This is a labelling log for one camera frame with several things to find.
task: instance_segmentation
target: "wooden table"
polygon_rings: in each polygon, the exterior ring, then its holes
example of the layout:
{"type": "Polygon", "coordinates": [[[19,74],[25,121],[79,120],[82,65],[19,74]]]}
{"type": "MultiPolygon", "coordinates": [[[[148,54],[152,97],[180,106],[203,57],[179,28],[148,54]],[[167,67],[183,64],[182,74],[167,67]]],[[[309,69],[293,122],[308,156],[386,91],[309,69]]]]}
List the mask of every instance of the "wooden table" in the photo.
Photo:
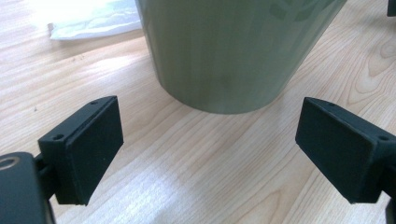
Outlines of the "wooden table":
{"type": "Polygon", "coordinates": [[[396,134],[396,20],[386,4],[350,0],[275,101],[225,116],[161,88],[142,31],[51,41],[28,1],[3,1],[0,154],[37,155],[44,133],[118,95],[125,144],[87,207],[50,200],[58,223],[385,223],[387,195],[350,205],[294,136],[305,96],[396,134]]]}

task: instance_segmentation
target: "screw hole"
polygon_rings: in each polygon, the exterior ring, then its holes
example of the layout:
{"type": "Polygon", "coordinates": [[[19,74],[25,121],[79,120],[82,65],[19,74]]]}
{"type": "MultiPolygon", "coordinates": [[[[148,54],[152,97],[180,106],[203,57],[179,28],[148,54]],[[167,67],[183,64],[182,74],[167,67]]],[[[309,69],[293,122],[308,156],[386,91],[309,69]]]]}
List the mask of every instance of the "screw hole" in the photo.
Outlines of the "screw hole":
{"type": "Polygon", "coordinates": [[[382,141],[388,141],[388,140],[389,140],[389,138],[386,137],[386,136],[379,136],[378,138],[379,138],[380,140],[382,140],[382,141]]]}
{"type": "Polygon", "coordinates": [[[8,157],[0,160],[0,171],[13,167],[20,161],[19,157],[8,157]]]}
{"type": "Polygon", "coordinates": [[[57,140],[61,140],[64,137],[63,134],[56,134],[54,136],[52,136],[52,140],[57,141],[57,140]]]}

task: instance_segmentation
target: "black plastic part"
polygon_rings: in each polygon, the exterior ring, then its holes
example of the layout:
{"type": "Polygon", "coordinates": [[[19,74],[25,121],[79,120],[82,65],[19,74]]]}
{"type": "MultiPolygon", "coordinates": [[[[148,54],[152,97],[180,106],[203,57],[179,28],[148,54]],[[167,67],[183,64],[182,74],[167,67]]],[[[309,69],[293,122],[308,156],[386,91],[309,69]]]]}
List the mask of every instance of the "black plastic part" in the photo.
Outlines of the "black plastic part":
{"type": "Polygon", "coordinates": [[[38,140],[44,163],[55,167],[59,204],[88,204],[123,144],[116,96],[98,99],[38,140]]]}
{"type": "Polygon", "coordinates": [[[29,153],[0,157],[0,223],[55,223],[40,188],[35,160],[29,153]]]}
{"type": "Polygon", "coordinates": [[[388,14],[389,17],[396,17],[396,0],[389,0],[388,14]]]}
{"type": "Polygon", "coordinates": [[[35,167],[38,171],[38,178],[40,180],[43,195],[49,200],[61,186],[58,176],[56,175],[55,167],[44,163],[43,155],[41,154],[35,157],[35,167]]]}
{"type": "Polygon", "coordinates": [[[375,203],[396,137],[342,107],[305,98],[296,142],[350,203],[375,203]]]}

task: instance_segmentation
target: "green vase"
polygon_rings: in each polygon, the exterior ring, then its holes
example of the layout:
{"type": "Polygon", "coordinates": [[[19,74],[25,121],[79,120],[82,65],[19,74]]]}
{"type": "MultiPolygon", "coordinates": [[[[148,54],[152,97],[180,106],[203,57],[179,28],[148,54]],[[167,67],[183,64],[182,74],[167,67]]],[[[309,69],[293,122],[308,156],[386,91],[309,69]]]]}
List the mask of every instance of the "green vase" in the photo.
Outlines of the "green vase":
{"type": "Polygon", "coordinates": [[[273,101],[345,2],[136,0],[161,85],[220,114],[273,101]]]}

